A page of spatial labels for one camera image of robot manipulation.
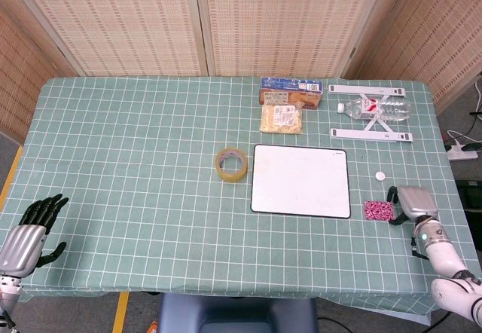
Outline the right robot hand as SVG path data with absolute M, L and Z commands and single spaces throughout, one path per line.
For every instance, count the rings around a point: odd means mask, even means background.
M 389 220 L 391 225 L 401 225 L 411 221 L 415 225 L 427 220 L 438 219 L 438 208 L 430 191 L 417 186 L 392 186 L 387 193 L 387 201 L 393 204 L 400 203 L 402 213 Z

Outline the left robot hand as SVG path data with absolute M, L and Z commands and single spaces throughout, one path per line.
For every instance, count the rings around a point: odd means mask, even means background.
M 1 247 L 1 275 L 23 279 L 35 269 L 58 259 L 67 247 L 61 242 L 50 254 L 42 253 L 47 236 L 69 199 L 61 194 L 37 200 L 23 213 Z

